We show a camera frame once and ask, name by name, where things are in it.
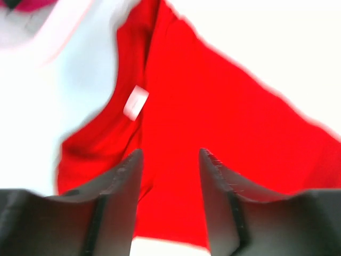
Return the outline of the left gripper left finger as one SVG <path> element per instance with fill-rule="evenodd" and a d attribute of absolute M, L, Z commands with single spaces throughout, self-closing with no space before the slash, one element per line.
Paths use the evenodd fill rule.
<path fill-rule="evenodd" d="M 1 255 L 129 255 L 142 165 L 137 149 L 61 196 L 1 190 Z"/>

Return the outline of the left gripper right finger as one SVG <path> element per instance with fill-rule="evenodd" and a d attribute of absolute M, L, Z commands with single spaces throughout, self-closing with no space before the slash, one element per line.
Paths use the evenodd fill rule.
<path fill-rule="evenodd" d="M 340 190 L 266 189 L 199 152 L 211 255 L 340 255 Z"/>

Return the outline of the red t shirt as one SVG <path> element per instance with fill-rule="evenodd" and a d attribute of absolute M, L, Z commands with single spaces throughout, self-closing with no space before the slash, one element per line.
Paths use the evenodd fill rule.
<path fill-rule="evenodd" d="M 340 187 L 340 142 L 208 48 L 165 1 L 141 1 L 117 30 L 112 98 L 62 144 L 64 194 L 144 154 L 135 235 L 208 247 L 198 153 L 292 194 Z"/>

